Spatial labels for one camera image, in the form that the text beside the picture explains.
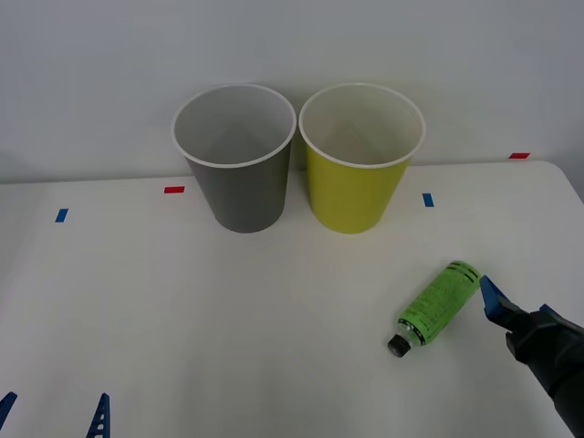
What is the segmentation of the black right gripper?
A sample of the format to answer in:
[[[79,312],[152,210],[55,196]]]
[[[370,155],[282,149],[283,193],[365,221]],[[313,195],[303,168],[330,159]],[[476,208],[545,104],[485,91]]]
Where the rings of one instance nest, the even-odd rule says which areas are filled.
[[[547,304],[527,313],[507,298],[488,276],[480,279],[485,316],[507,329],[506,345],[525,364],[551,398],[583,372],[583,327],[561,317]]]

